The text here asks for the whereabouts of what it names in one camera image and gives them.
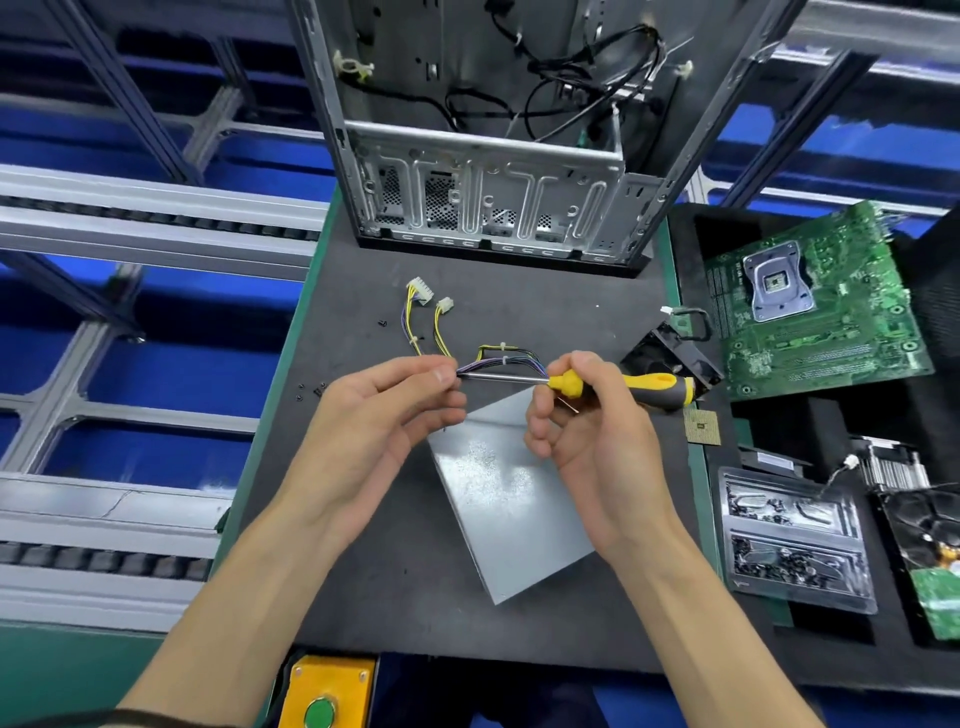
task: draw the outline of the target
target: person's left hand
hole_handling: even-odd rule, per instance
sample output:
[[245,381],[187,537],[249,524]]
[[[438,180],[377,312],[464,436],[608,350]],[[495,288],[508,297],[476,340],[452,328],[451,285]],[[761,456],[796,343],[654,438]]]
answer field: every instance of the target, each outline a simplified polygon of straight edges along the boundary
[[341,552],[363,530],[411,448],[467,415],[457,363],[407,356],[326,388],[276,495]]

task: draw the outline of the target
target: motherboard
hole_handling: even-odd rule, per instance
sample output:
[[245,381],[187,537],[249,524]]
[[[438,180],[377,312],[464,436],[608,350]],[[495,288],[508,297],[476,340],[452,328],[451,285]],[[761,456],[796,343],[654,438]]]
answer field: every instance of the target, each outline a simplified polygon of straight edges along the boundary
[[890,237],[862,202],[707,261],[732,400],[932,374]]

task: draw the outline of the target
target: hand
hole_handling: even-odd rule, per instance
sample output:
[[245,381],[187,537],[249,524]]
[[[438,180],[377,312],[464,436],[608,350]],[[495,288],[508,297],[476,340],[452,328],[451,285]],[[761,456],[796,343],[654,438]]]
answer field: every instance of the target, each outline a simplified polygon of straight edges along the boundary
[[320,523],[339,554],[370,521],[413,446],[467,416],[456,367],[445,356],[408,356],[337,379],[276,502]]
[[590,541],[610,561],[622,546],[641,541],[650,524],[675,519],[676,512],[657,432],[620,370],[593,352],[573,352],[550,364],[547,373],[570,369],[593,388],[599,402],[573,401],[580,411],[574,416],[554,405],[553,390],[538,386],[527,408],[523,441],[535,455],[553,458]]

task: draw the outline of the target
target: black strap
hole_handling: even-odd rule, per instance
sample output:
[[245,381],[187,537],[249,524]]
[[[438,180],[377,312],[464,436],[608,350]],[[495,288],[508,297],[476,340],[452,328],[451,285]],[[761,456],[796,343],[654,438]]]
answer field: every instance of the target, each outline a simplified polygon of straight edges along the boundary
[[15,723],[7,728],[73,728],[81,725],[135,725],[141,728],[236,728],[236,726],[211,726],[208,723],[194,723],[178,717],[163,716],[160,713],[135,711],[127,708],[105,708],[99,711],[80,713],[61,713]]

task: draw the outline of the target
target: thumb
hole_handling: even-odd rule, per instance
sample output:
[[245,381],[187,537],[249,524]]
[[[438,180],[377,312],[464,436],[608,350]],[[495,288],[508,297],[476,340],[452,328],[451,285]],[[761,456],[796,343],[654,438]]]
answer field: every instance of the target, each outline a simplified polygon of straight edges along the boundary
[[574,352],[570,355],[570,367],[593,388],[605,412],[635,412],[633,395],[616,364],[604,361],[593,352]]
[[402,422],[421,402],[445,392],[457,379],[457,371],[443,364],[429,372],[408,376],[386,392],[371,398],[377,419],[391,424]]

